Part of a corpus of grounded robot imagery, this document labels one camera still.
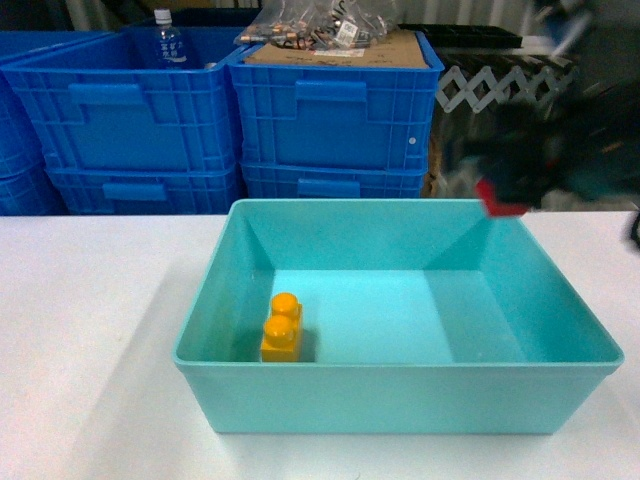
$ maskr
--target crate handle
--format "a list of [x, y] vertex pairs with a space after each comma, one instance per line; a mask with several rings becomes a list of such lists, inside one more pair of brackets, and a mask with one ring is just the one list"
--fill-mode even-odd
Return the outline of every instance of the crate handle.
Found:
[[299, 178], [298, 197], [360, 198], [360, 182]]
[[163, 184], [105, 183], [102, 192], [107, 200], [165, 202], [167, 191]]
[[365, 82], [333, 80], [297, 80], [296, 99], [325, 102], [366, 102], [367, 84]]
[[103, 85], [72, 83], [71, 102], [76, 105], [144, 105], [144, 92], [137, 84]]

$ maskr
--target cardboard box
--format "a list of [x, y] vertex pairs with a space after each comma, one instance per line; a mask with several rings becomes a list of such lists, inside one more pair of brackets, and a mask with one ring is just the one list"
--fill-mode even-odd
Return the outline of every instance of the cardboard box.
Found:
[[317, 52], [265, 45], [245, 63], [341, 67], [429, 68], [413, 32], [396, 30], [377, 45], [354, 50]]

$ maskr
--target plastic water bottle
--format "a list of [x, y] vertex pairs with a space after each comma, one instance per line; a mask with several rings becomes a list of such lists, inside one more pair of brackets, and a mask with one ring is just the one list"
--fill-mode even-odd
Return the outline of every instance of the plastic water bottle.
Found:
[[187, 65], [187, 54], [180, 30], [171, 25], [171, 11], [166, 8], [154, 10], [158, 28], [155, 33], [155, 48], [160, 68], [180, 70]]

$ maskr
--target bottle cap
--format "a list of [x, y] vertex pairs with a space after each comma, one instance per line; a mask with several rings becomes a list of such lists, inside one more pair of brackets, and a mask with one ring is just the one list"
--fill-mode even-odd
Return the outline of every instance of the bottle cap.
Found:
[[157, 8], [153, 11], [158, 25], [169, 25], [171, 23], [171, 10], [168, 8]]

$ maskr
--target stacked crates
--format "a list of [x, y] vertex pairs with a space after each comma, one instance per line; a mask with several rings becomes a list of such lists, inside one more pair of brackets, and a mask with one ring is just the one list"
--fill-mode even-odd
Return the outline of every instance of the stacked crates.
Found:
[[243, 192], [227, 63], [240, 28], [181, 28], [187, 64], [160, 70], [154, 28], [3, 68], [71, 213], [227, 213]]
[[[90, 32], [0, 32], [0, 66], [104, 36]], [[0, 215], [54, 215], [65, 207], [44, 172], [38, 136], [0, 74]]]
[[253, 198], [416, 198], [443, 65], [428, 68], [231, 63]]

